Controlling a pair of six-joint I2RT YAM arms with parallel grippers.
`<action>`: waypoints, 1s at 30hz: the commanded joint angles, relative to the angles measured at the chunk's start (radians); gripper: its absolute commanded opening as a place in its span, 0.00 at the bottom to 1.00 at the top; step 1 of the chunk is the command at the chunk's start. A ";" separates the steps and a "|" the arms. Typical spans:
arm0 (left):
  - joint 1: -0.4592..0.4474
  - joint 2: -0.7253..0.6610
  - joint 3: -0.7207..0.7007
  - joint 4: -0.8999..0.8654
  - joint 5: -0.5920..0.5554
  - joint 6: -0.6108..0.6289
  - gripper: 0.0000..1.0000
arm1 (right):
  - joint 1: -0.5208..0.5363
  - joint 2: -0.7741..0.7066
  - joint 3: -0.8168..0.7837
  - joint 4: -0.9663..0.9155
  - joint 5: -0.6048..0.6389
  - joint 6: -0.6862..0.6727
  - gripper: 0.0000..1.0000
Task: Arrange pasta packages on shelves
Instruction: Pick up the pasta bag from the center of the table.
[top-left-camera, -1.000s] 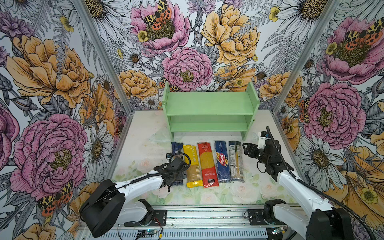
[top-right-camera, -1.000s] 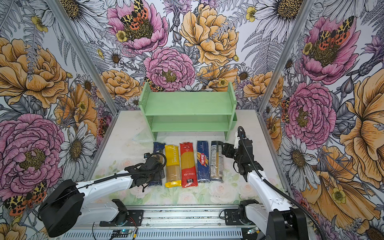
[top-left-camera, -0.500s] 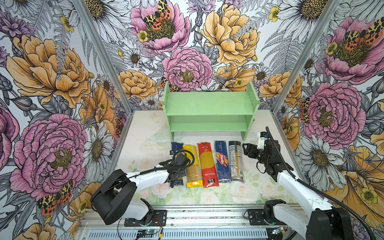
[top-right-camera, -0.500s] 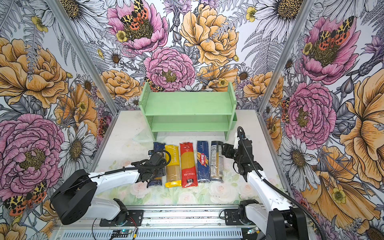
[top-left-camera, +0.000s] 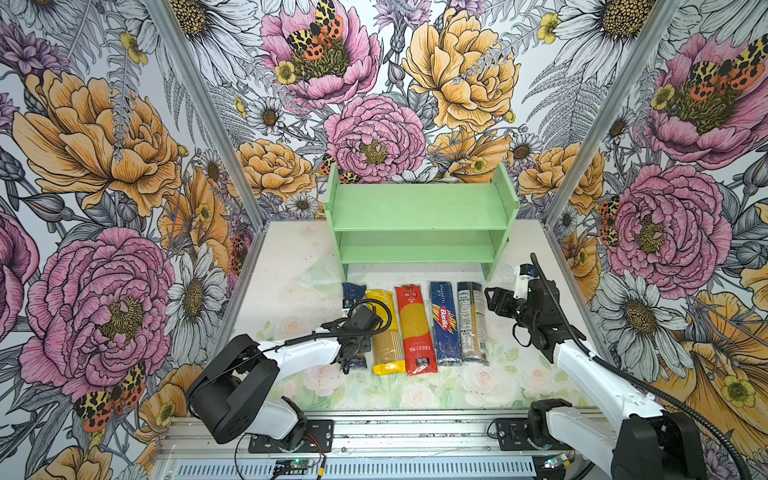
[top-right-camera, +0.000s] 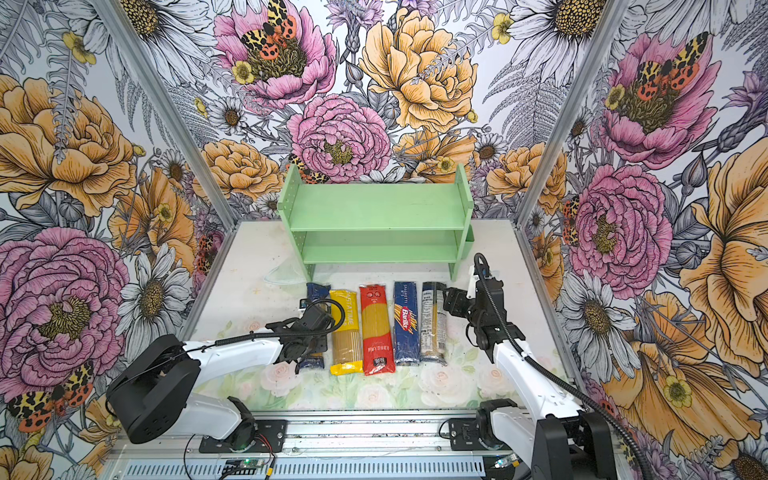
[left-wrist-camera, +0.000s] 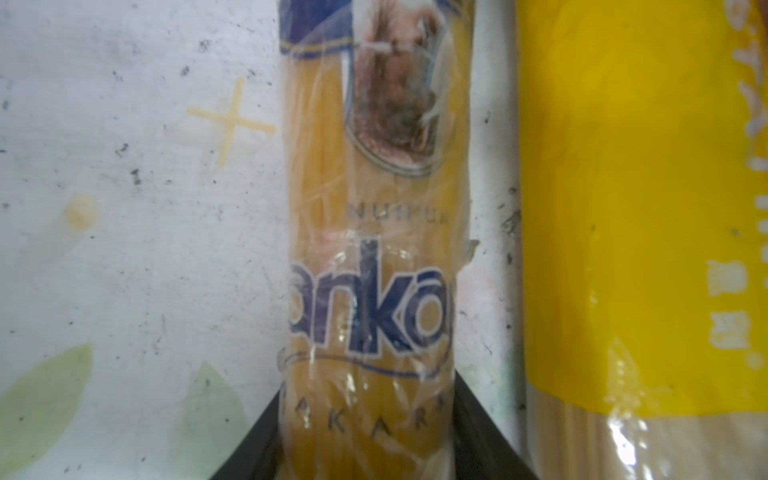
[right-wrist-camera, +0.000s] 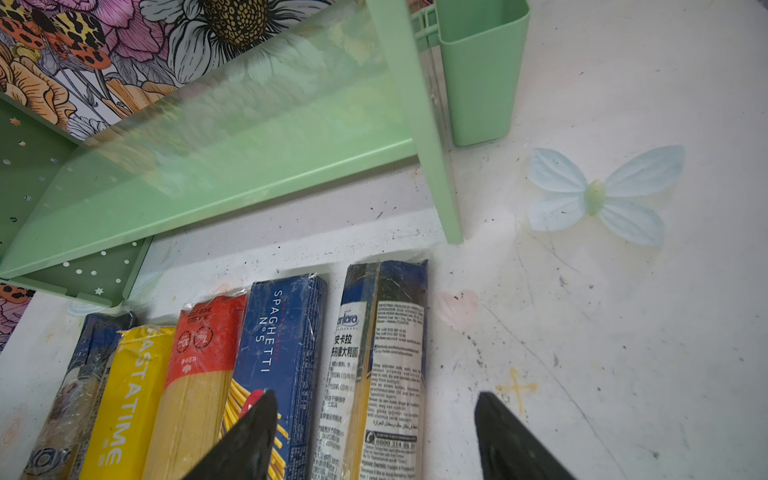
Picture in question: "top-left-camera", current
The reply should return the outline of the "yellow spaghetti pack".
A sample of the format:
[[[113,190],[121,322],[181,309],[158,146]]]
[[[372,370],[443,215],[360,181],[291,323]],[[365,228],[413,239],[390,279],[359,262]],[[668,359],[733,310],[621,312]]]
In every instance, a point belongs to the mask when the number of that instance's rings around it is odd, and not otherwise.
[[[405,373],[406,366],[403,340],[398,327],[397,309],[394,305],[392,293],[386,290],[367,290],[366,298],[378,300],[386,306],[388,313],[386,313],[378,304],[370,305],[370,308],[372,308],[383,321],[391,318],[388,330],[377,334],[372,338],[374,374],[377,376],[385,376]]]

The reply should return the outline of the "blue Don Reggio spaghetti pack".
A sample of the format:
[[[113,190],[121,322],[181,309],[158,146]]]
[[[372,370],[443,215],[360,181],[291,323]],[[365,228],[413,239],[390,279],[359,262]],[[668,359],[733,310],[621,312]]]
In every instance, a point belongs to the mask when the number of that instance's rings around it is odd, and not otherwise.
[[[358,285],[349,282],[342,283],[342,314],[347,316],[351,307],[359,300],[363,299],[366,292],[365,285]],[[367,368],[367,360],[364,353],[359,352],[355,357],[345,361],[341,365],[345,375],[351,370],[363,370]]]

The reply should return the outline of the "red spaghetti pack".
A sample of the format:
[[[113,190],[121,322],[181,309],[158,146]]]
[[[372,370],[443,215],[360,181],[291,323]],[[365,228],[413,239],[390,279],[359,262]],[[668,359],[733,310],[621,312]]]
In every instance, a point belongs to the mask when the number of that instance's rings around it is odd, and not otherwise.
[[[420,286],[399,285],[395,294],[407,374],[436,373],[438,365]]]

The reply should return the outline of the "blue Barilla spaghetti box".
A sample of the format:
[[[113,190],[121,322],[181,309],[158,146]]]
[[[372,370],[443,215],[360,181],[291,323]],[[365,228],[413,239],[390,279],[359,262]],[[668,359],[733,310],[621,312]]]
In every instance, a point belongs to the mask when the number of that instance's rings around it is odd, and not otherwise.
[[[439,366],[459,365],[462,363],[462,351],[453,285],[448,281],[431,282],[429,295],[437,363]]]

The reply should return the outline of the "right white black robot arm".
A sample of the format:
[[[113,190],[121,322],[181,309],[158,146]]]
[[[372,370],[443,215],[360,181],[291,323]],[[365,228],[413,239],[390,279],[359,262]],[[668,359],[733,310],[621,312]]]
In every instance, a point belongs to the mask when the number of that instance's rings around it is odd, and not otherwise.
[[[533,402],[519,428],[497,421],[501,445],[528,443],[539,450],[567,447],[613,479],[704,479],[700,430],[692,414],[670,412],[659,395],[638,387],[604,361],[572,325],[554,281],[537,263],[523,264],[514,289],[487,287],[487,308],[529,335],[528,346],[565,373],[594,402],[603,422],[570,402]]]

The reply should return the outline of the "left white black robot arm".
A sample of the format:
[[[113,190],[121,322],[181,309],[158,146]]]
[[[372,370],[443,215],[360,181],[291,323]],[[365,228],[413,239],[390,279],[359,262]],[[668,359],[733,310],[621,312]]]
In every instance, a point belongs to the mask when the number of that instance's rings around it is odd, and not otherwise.
[[[343,364],[371,350],[372,338],[394,322],[392,309],[362,299],[347,315],[304,336],[260,344],[247,334],[232,338],[185,392],[189,412],[214,440],[243,434],[267,437],[284,451],[314,436],[304,412],[289,398],[272,401],[276,382],[314,367]]]

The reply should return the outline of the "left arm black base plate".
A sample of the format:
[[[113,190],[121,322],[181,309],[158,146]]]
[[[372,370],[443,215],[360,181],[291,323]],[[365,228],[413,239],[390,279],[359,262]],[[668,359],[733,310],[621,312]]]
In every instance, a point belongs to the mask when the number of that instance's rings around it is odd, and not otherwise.
[[[329,453],[332,450],[335,422],[329,419],[300,420],[283,438],[252,435],[248,452],[251,454]]]

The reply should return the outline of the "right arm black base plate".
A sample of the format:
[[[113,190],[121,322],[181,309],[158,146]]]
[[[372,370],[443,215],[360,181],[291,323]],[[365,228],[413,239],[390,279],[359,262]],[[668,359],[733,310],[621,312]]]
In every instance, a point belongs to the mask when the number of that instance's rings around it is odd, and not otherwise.
[[[527,421],[522,418],[497,418],[490,426],[491,436],[501,451],[567,451],[571,447],[556,440],[531,440]]]

